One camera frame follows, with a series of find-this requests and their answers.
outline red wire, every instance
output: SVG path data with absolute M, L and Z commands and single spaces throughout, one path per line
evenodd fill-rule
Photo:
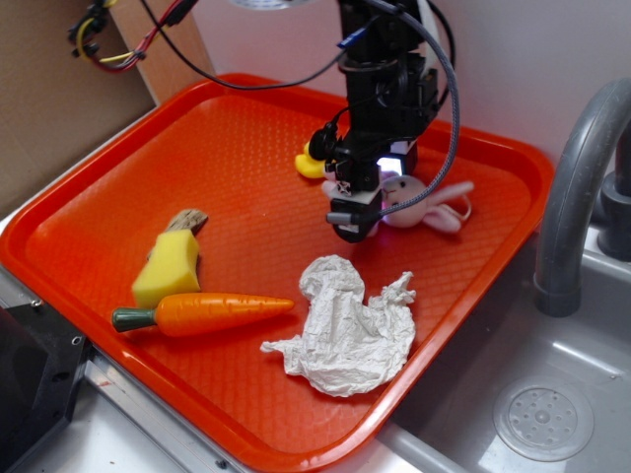
M 160 21 L 159 21 L 159 24 L 160 24 L 161 27 L 165 26 L 165 21 L 167 20 L 167 18 L 171 14 L 171 12 L 179 5 L 179 3 L 181 1 L 182 0 L 175 0 L 169 6 L 169 8 L 167 8 L 167 10 L 165 11 L 165 13 L 160 18 Z M 90 58 L 92 59 L 92 62 L 99 69 L 101 69 L 103 71 L 107 71 L 107 72 L 111 72 L 111 73 L 120 73 L 120 72 L 128 71 L 128 70 L 134 68 L 136 66 L 136 64 L 138 64 L 138 61 L 140 61 L 140 60 L 145 58 L 145 53 L 147 52 L 147 50 L 149 49 L 149 46 L 151 45 L 153 40 L 156 38 L 156 35 L 158 35 L 159 32 L 160 32 L 160 30 L 158 29 L 158 27 L 154 26 L 153 28 L 151 28 L 149 30 L 149 32 L 144 35 L 144 37 L 138 43 L 136 48 L 133 50 L 133 55 L 131 57 L 125 59 L 125 61 L 123 61 L 122 63 L 117 64 L 115 66 L 108 66 L 108 65 L 102 63 L 101 60 L 96 55 L 92 55 L 92 56 L 90 56 Z

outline crumpled tissue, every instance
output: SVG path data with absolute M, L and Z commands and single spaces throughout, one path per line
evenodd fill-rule
M 285 372 L 302 375 L 317 390 L 347 397 L 390 381 L 407 360 L 416 327 L 407 306 L 411 272 L 363 305 L 365 286 L 350 261 L 337 255 L 314 261 L 300 290 L 311 301 L 303 335 L 263 342 L 264 353 L 284 355 Z

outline black device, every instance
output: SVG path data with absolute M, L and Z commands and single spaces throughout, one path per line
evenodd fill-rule
M 387 3 L 420 20 L 416 0 Z M 397 16 L 361 0 L 339 0 L 339 7 L 344 37 L 365 27 L 338 63 L 346 77 L 350 129 L 339 137 L 336 117 L 314 134 L 310 155 L 325 161 L 337 181 L 327 220 L 340 237 L 357 242 L 380 218 L 379 159 L 396 157 L 403 173 L 414 171 L 416 139 L 439 109 L 438 74 L 426 70 L 425 58 L 416 52 L 422 37 Z M 337 215 L 359 221 L 338 223 Z
M 0 307 L 0 472 L 68 425 L 89 350 L 48 304 Z

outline plastic tray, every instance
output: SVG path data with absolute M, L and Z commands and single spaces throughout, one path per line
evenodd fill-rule
M 194 86 L 43 192 L 2 235 L 0 260 L 238 461 L 272 472 L 330 465 L 376 434 L 447 343 L 538 224 L 552 177 L 535 149 L 462 130 L 447 181 L 472 179 L 476 189 L 460 234 L 381 225 L 375 237 L 347 243 L 324 221 L 320 183 L 298 176 L 293 164 L 343 105 L 305 89 Z M 419 140 L 416 173 L 426 181 L 443 162 L 449 134 L 449 125 L 435 122 Z M 203 290 L 291 298 L 292 313 L 186 339 L 156 328 L 116 333 L 112 311 L 133 304 L 131 283 L 184 208 L 210 216 L 197 236 Z M 415 275 L 417 336 L 408 363 L 391 383 L 346 399 L 285 375 L 280 354 L 259 351 L 265 340 L 302 333 L 309 305 L 298 281 L 327 254 L 353 262 L 367 296 L 403 271 Z

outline sink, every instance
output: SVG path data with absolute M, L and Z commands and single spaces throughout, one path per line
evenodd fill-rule
M 441 471 L 631 465 L 631 266 L 586 251 L 581 308 L 555 318 L 532 302 L 535 250 L 532 238 L 391 417 L 447 459 Z

